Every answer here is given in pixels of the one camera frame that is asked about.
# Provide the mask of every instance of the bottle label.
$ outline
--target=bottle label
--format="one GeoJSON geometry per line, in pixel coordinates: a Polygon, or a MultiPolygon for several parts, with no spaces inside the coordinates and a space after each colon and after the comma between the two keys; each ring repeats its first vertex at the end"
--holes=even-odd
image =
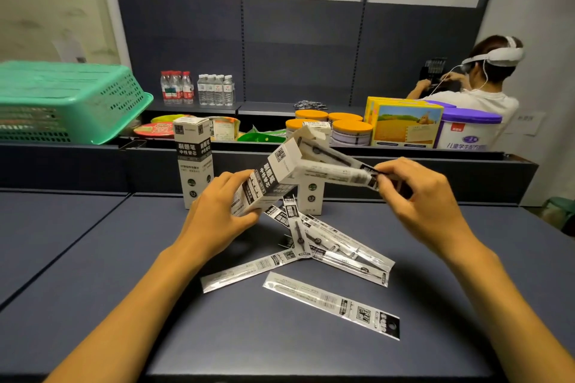
{"type": "Polygon", "coordinates": [[[194,98],[194,90],[192,89],[191,85],[184,85],[183,98],[194,98]]]}

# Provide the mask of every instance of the neck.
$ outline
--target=neck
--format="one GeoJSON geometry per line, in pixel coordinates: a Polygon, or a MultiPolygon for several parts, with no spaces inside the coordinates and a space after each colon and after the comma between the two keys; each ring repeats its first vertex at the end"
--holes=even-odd
{"type": "Polygon", "coordinates": [[[493,83],[487,82],[485,83],[485,79],[482,79],[478,82],[473,82],[471,85],[472,89],[481,89],[481,91],[485,91],[486,93],[500,93],[503,91],[503,82],[493,83]]]}

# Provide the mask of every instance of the red logo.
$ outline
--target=red logo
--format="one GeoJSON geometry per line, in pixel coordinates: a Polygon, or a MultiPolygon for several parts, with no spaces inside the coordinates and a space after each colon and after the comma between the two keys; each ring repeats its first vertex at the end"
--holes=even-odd
{"type": "Polygon", "coordinates": [[[465,129],[465,123],[451,123],[452,132],[463,132],[465,129]]]}

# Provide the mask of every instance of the purple lid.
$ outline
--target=purple lid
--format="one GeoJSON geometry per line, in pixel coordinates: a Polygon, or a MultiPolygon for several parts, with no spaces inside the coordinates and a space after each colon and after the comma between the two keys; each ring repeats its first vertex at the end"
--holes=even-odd
{"type": "Polygon", "coordinates": [[[445,108],[441,119],[455,123],[499,124],[503,117],[492,112],[467,110],[465,108],[445,108]]]}
{"type": "Polygon", "coordinates": [[[426,100],[423,99],[424,101],[426,101],[427,103],[433,103],[434,105],[440,105],[444,108],[456,108],[457,106],[452,105],[451,103],[443,103],[442,101],[436,101],[436,100],[426,100]]]}

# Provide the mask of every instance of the white headset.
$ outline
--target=white headset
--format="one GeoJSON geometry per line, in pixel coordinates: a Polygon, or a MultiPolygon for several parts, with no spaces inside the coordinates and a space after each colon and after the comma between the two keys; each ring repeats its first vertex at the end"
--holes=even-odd
{"type": "MultiPolygon", "coordinates": [[[[490,63],[491,65],[496,65],[498,67],[516,67],[517,64],[525,57],[525,51],[521,47],[517,47],[517,43],[513,37],[506,37],[508,47],[495,48],[491,52],[484,53],[482,55],[477,55],[472,58],[467,58],[463,60],[460,65],[453,67],[450,72],[452,72],[457,67],[461,67],[461,71],[464,75],[468,75],[473,69],[474,62],[483,61],[483,72],[485,73],[485,83],[481,85],[480,88],[474,89],[474,91],[483,88],[488,81],[487,72],[485,71],[485,63],[490,63]]],[[[441,80],[431,92],[430,96],[435,93],[435,90],[443,83],[441,80]]]]}

